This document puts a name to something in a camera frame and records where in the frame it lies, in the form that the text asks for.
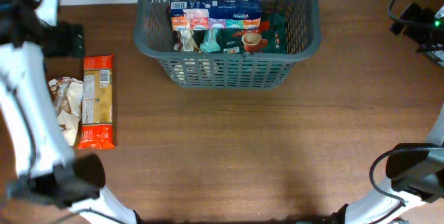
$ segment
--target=snack package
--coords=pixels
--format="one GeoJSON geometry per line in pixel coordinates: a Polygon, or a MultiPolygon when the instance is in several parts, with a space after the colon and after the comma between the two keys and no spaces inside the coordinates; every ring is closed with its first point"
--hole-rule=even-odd
{"type": "Polygon", "coordinates": [[[53,106],[60,130],[68,145],[73,146],[82,114],[83,82],[75,78],[57,78],[49,81],[49,87],[56,97],[53,106]]]}
{"type": "Polygon", "coordinates": [[[214,29],[224,29],[226,26],[226,19],[208,19],[208,28],[214,28],[214,29]]]}
{"type": "Polygon", "coordinates": [[[209,29],[205,31],[205,38],[200,45],[202,52],[218,53],[221,50],[219,46],[219,38],[221,35],[221,29],[209,29]]]}
{"type": "Polygon", "coordinates": [[[84,61],[82,140],[78,148],[114,148],[112,142],[113,55],[84,61]]]}
{"type": "Polygon", "coordinates": [[[173,30],[208,30],[210,28],[259,28],[262,16],[258,0],[172,1],[173,30]]]}
{"type": "Polygon", "coordinates": [[[285,30],[285,15],[275,12],[266,16],[269,29],[262,32],[262,37],[268,44],[260,50],[263,53],[287,54],[287,32],[285,30]]]}
{"type": "Polygon", "coordinates": [[[225,54],[242,54],[244,48],[242,48],[240,37],[235,29],[223,29],[221,30],[221,50],[225,54]]]}
{"type": "Polygon", "coordinates": [[[196,43],[203,42],[203,32],[182,30],[173,32],[173,37],[176,35],[176,42],[174,44],[174,51],[200,51],[199,45],[196,43]]]}

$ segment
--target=orange snack bag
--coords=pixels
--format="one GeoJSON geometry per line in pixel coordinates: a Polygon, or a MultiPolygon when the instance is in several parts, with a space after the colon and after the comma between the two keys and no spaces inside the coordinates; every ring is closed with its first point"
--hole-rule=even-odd
{"type": "Polygon", "coordinates": [[[244,20],[244,29],[252,30],[258,29],[261,24],[261,18],[259,19],[245,19],[244,20]]]}
{"type": "Polygon", "coordinates": [[[113,57],[113,55],[108,55],[85,58],[82,140],[78,148],[114,148],[112,142],[113,57]]]}
{"type": "Polygon", "coordinates": [[[190,23],[185,16],[171,18],[174,31],[189,30],[190,23]]]}

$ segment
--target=gray plastic basket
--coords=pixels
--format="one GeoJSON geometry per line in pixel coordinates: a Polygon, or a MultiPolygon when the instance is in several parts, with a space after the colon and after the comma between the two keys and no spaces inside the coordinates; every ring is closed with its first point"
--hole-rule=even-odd
{"type": "Polygon", "coordinates": [[[287,21],[287,53],[178,53],[172,49],[167,15],[170,1],[139,0],[134,32],[139,50],[157,58],[171,79],[183,87],[272,89],[298,61],[321,44],[318,0],[261,0],[266,12],[283,11],[287,21]]]}

